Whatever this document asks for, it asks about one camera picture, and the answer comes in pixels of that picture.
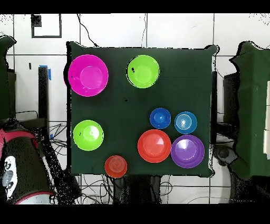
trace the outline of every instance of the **magenta bowl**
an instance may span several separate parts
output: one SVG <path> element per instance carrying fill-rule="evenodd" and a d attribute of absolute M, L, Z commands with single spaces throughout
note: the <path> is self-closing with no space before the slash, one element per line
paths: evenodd
<path fill-rule="evenodd" d="M 71 89 L 81 96 L 92 97 L 101 93 L 108 78 L 107 67 L 97 56 L 84 54 L 71 62 L 68 80 Z"/>

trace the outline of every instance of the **small red bowl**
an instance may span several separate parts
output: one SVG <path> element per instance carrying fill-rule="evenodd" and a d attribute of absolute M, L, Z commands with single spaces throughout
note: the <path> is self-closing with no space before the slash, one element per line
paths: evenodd
<path fill-rule="evenodd" d="M 105 171 L 111 178 L 123 177 L 127 169 L 127 162 L 122 156 L 113 155 L 105 162 Z"/>

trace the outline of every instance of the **plastic bowl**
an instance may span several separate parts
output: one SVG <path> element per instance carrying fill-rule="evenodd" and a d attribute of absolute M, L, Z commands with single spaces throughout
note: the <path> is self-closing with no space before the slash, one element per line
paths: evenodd
<path fill-rule="evenodd" d="M 170 112 L 164 108 L 156 108 L 150 115 L 150 123 L 157 129 L 164 129 L 169 126 L 171 122 Z"/>
<path fill-rule="evenodd" d="M 181 134 L 190 134 L 196 129 L 196 127 L 197 118 L 191 112 L 181 112 L 175 118 L 175 128 Z"/>
<path fill-rule="evenodd" d="M 69 67 L 68 80 L 74 92 L 84 97 L 95 96 L 106 87 L 109 74 L 105 63 L 97 56 L 84 54 Z"/>
<path fill-rule="evenodd" d="M 105 162 L 105 171 L 112 178 L 121 178 L 125 175 L 128 166 L 125 159 L 118 155 L 109 157 Z"/>
<path fill-rule="evenodd" d="M 148 88 L 155 84 L 159 77 L 157 61 L 148 55 L 138 55 L 127 66 L 127 78 L 137 88 Z"/>
<path fill-rule="evenodd" d="M 182 168 L 193 168 L 201 163 L 205 148 L 200 139 L 193 135 L 178 137 L 171 147 L 171 158 Z"/>
<path fill-rule="evenodd" d="M 138 151 L 145 161 L 149 163 L 160 163 L 170 154 L 170 138 L 161 130 L 148 130 L 139 138 Z"/>
<path fill-rule="evenodd" d="M 101 145 L 104 139 L 104 133 L 97 122 L 83 120 L 75 126 L 73 139 L 81 150 L 92 151 Z"/>

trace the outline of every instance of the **green panel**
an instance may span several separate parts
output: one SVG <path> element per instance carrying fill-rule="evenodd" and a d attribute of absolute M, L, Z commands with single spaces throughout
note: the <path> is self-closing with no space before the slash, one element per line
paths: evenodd
<path fill-rule="evenodd" d="M 0 120 L 9 118 L 9 93 L 7 81 L 7 62 L 6 52 L 16 41 L 10 36 L 0 36 L 0 95 L 1 95 L 1 110 Z"/>
<path fill-rule="evenodd" d="M 239 158 L 231 165 L 242 178 L 270 175 L 270 161 L 263 153 L 267 81 L 270 80 L 270 51 L 245 42 L 240 56 L 233 61 L 240 70 L 239 137 L 236 152 Z"/>
<path fill-rule="evenodd" d="M 142 48 L 83 48 L 71 42 L 72 60 L 82 54 L 94 54 L 108 67 L 109 81 L 97 96 L 82 97 L 72 91 L 71 132 L 85 119 L 95 120 L 104 131 L 102 145 L 94 151 L 80 150 L 71 138 L 71 172 L 104 174 L 104 163 L 112 155 L 121 155 L 128 164 L 127 174 L 150 175 L 201 175 L 210 176 L 208 168 L 209 122 L 211 94 L 211 63 L 217 47 L 207 50 L 142 49 Z M 157 60 L 160 77 L 150 88 L 139 89 L 126 78 L 126 66 L 137 55 L 145 54 Z M 203 161 L 193 169 L 178 167 L 169 156 L 161 163 L 143 160 L 137 149 L 140 135 L 153 129 L 150 114 L 164 107 L 171 113 L 171 124 L 163 129 L 171 142 L 179 137 L 174 128 L 174 118 L 182 111 L 195 114 L 198 126 L 193 135 L 205 147 Z"/>

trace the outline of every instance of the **green bowl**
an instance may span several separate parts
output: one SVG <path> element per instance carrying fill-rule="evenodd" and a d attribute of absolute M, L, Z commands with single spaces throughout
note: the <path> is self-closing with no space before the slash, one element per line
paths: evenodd
<path fill-rule="evenodd" d="M 73 139 L 81 150 L 92 151 L 97 149 L 103 142 L 104 132 L 97 122 L 83 120 L 74 128 Z"/>
<path fill-rule="evenodd" d="M 148 88 L 154 85 L 158 77 L 158 63 L 150 56 L 138 55 L 127 66 L 127 78 L 137 88 Z"/>

